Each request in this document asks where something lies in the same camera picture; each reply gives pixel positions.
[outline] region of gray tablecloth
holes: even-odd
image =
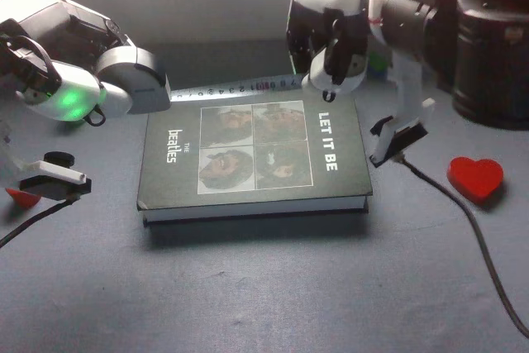
[[[288,72],[282,42],[156,48],[173,88]],[[136,211],[146,116],[100,128],[45,120],[0,92],[25,160],[77,156],[93,192],[0,250],[0,351],[529,351],[504,312],[463,213],[400,165],[371,166],[369,214],[270,217],[145,229]],[[446,182],[459,155],[499,161],[507,192],[473,206],[516,309],[529,322],[529,135],[477,126],[437,101],[407,158]],[[357,93],[370,127],[395,104],[390,84]],[[0,194],[0,232],[20,213]]]

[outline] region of red object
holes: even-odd
[[[450,162],[448,180],[467,199],[484,202],[503,181],[503,169],[494,160],[457,157]]]
[[[41,200],[41,196],[21,192],[20,190],[6,189],[6,192],[9,193],[9,195],[13,198],[16,204],[25,209],[34,207]]]

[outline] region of book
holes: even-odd
[[[149,115],[137,200],[145,224],[367,211],[370,195],[352,96],[326,103],[295,89]]]

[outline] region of four-panel photo grid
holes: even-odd
[[[312,186],[303,101],[203,107],[198,194]]]

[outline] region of photo on book cover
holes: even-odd
[[[255,146],[257,189],[312,186],[306,141]]]
[[[261,103],[252,108],[255,144],[307,139],[303,101]]]
[[[202,108],[201,148],[244,146],[253,143],[251,105]]]
[[[255,190],[253,146],[201,149],[198,194]]]

